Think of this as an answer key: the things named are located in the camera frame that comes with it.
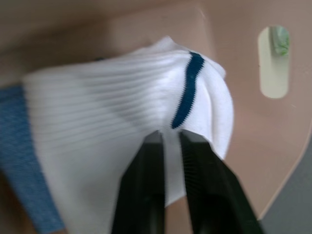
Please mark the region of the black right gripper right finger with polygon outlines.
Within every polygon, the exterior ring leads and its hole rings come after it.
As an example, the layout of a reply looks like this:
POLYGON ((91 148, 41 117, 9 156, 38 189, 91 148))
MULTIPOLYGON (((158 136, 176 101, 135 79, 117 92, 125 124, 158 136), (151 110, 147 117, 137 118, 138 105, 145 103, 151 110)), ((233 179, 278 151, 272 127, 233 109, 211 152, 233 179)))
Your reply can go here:
POLYGON ((201 135, 179 133, 189 214, 195 234, 262 234, 235 174, 201 135))

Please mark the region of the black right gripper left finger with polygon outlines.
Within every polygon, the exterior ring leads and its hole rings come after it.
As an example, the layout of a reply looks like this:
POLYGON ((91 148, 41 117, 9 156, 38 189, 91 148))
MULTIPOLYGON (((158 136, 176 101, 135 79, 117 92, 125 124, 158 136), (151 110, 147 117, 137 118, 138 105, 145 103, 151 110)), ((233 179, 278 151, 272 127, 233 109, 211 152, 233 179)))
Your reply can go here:
POLYGON ((164 171, 162 135, 155 131, 144 138, 121 178, 113 234, 164 233, 164 171))

